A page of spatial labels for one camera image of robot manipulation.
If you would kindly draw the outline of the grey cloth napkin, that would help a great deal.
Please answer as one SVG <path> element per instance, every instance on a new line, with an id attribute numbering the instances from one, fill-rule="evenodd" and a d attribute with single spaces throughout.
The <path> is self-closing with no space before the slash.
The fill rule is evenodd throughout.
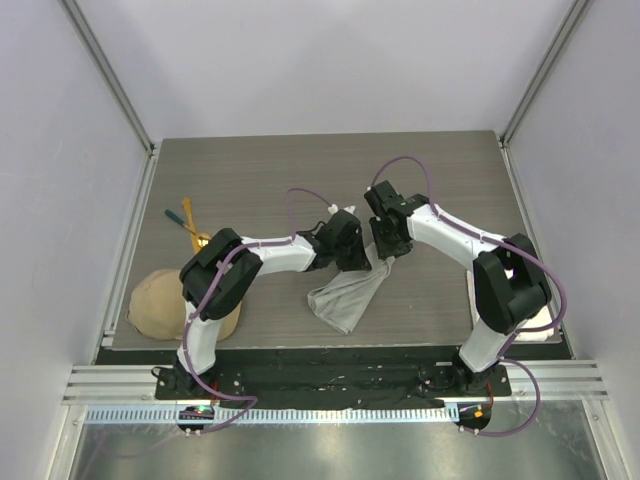
<path id="1" fill-rule="evenodd" d="M 374 243 L 365 248 L 365 254 L 370 270 L 340 272 L 328 284 L 307 294 L 313 315 L 344 335 L 354 331 L 396 262 L 395 257 L 381 260 Z"/>

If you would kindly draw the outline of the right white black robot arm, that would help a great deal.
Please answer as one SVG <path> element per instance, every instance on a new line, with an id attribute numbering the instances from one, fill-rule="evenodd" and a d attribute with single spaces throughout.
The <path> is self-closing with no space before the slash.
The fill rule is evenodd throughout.
<path id="1" fill-rule="evenodd" d="M 452 358 L 451 383 L 472 395 L 483 388 L 500 357 L 526 321 L 551 299 L 542 264 L 529 239 L 488 234 L 429 204 L 409 199 L 366 201 L 381 259 L 408 254 L 415 242 L 435 248 L 465 267 L 473 277 L 478 320 L 469 338 Z"/>

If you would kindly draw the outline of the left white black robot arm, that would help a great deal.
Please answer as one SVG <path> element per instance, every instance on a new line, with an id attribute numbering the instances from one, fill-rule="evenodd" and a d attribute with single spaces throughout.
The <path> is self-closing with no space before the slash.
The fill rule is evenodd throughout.
<path id="1" fill-rule="evenodd" d="M 359 226 L 338 233 L 323 225 L 316 233 L 299 231 L 269 239 L 242 237 L 231 228 L 219 231 L 179 274 L 186 316 L 174 363 L 175 387 L 193 399 L 211 391 L 223 319 L 240 305 L 257 278 L 312 272 L 331 264 L 341 272 L 371 269 Z"/>

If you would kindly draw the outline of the beige cap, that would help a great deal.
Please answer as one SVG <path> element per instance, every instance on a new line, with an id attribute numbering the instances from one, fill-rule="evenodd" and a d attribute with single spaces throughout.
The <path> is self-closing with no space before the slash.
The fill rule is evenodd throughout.
<path id="1" fill-rule="evenodd" d="M 177 269 L 153 271 L 131 293 L 127 320 L 145 337 L 161 341 L 182 339 L 189 312 L 179 273 Z"/>

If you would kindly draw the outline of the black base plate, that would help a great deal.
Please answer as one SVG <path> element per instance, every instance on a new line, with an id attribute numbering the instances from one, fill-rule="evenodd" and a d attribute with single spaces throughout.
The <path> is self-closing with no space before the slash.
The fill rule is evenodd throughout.
<path id="1" fill-rule="evenodd" d="M 221 350 L 198 384 L 179 364 L 157 366 L 158 400 L 218 400 L 260 409 L 432 408 L 449 399 L 508 397 L 507 371 L 463 373 L 453 346 Z"/>

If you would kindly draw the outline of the right aluminium frame post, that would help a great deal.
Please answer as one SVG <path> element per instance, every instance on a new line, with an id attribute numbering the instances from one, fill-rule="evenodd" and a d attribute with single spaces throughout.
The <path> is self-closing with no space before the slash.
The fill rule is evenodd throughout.
<path id="1" fill-rule="evenodd" d="M 502 148 L 507 148 L 512 143 L 530 108 L 533 106 L 534 101 L 549 80 L 554 68 L 560 61 L 561 56 L 586 17 L 592 4 L 592 0 L 574 0 L 570 3 L 567 13 L 552 37 L 542 60 L 537 66 L 503 133 L 498 137 L 499 144 Z"/>

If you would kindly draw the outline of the aluminium frame post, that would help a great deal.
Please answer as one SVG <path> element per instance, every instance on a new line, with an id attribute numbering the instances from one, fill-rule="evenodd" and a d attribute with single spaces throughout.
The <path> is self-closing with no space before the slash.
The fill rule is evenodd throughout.
<path id="1" fill-rule="evenodd" d="M 60 0 L 59 5 L 65 12 L 70 24 L 84 45 L 96 70 L 110 91 L 117 106 L 148 156 L 155 151 L 156 144 L 144 127 L 136 109 L 120 82 L 116 71 L 109 61 L 102 45 L 90 26 L 79 3 L 75 0 Z"/>
<path id="2" fill-rule="evenodd" d="M 586 17 L 592 4 L 592 0 L 574 0 L 570 3 L 567 13 L 552 37 L 542 60 L 537 66 L 503 133 L 498 137 L 499 144 L 502 148 L 507 148 L 512 143 L 530 108 L 533 106 L 534 101 L 549 80 L 554 68 L 560 61 L 561 56 Z"/>

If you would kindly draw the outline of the left aluminium frame post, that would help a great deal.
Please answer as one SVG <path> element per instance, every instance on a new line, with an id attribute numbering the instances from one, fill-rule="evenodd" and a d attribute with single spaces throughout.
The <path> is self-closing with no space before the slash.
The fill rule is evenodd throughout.
<path id="1" fill-rule="evenodd" d="M 102 45 L 90 26 L 79 3 L 75 0 L 60 0 L 59 5 L 65 12 L 70 24 L 84 45 L 96 70 L 110 91 L 117 106 L 148 156 L 155 151 L 156 144 L 144 127 L 136 109 L 120 82 L 116 71 L 109 61 Z"/>

